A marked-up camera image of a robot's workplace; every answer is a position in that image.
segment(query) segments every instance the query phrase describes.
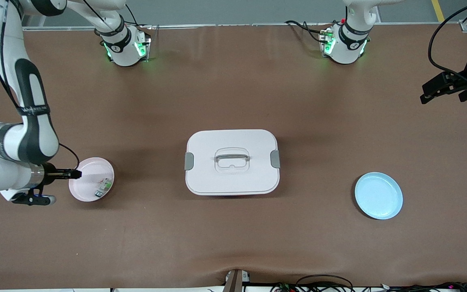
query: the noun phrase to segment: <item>brown table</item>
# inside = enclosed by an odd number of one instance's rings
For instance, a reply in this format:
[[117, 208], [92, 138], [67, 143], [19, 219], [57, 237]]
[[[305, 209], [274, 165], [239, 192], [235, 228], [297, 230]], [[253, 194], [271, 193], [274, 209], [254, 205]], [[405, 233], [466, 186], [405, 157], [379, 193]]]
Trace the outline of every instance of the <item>brown table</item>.
[[[109, 63], [92, 32], [26, 33], [61, 142], [116, 167], [113, 192], [50, 207], [0, 196], [0, 288], [217, 285], [331, 273], [356, 285], [467, 281], [467, 102], [421, 105], [439, 72], [426, 58], [435, 26], [376, 26], [352, 65], [285, 26], [161, 30], [151, 60]], [[441, 31], [434, 58], [460, 70], [467, 34]], [[0, 121], [18, 121], [0, 85]], [[187, 139], [206, 129], [263, 128], [278, 140], [278, 188], [204, 198], [185, 185]], [[65, 150], [54, 158], [72, 167]], [[402, 187], [400, 214], [362, 215], [366, 172]]]

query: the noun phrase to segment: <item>blue plate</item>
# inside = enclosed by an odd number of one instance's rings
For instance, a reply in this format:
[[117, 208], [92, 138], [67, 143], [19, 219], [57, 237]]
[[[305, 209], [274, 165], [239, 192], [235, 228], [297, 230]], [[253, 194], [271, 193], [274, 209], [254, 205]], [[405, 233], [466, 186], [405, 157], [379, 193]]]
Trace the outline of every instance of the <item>blue plate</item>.
[[360, 209], [376, 219], [393, 218], [403, 206], [401, 188], [381, 172], [369, 172], [358, 179], [354, 195]]

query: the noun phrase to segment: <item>white container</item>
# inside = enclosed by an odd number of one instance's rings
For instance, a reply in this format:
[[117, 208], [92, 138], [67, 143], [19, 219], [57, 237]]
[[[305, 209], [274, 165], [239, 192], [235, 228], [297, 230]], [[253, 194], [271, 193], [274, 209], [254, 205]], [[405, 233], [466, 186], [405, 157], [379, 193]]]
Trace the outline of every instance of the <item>white container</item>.
[[276, 139], [266, 130], [201, 131], [185, 154], [185, 181], [207, 196], [267, 194], [280, 180]]

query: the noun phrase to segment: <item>gray floor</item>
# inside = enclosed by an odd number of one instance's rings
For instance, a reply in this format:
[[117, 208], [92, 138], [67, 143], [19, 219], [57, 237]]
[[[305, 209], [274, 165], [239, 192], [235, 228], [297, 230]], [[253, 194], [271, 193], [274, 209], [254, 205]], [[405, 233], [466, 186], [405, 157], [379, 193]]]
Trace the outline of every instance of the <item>gray floor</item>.
[[[467, 0], [439, 0], [443, 15], [467, 5]], [[261, 24], [287, 20], [332, 22], [345, 16], [341, 0], [128, 0], [140, 24]], [[406, 0], [399, 4], [380, 6], [382, 22], [437, 22], [431, 0]], [[129, 12], [120, 12], [132, 20]], [[462, 19], [467, 13], [458, 15]], [[84, 18], [67, 9], [55, 17], [28, 19], [30, 26], [89, 26]]]

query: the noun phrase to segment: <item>yellow stripe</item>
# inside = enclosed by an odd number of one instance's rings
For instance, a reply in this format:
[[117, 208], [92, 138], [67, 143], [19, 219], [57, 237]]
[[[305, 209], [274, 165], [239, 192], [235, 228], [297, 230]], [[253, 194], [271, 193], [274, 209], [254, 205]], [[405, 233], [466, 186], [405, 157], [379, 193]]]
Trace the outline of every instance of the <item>yellow stripe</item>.
[[432, 0], [432, 6], [435, 10], [435, 15], [437, 15], [437, 20], [439, 22], [444, 21], [443, 11], [441, 10], [441, 6], [439, 5], [439, 0]]

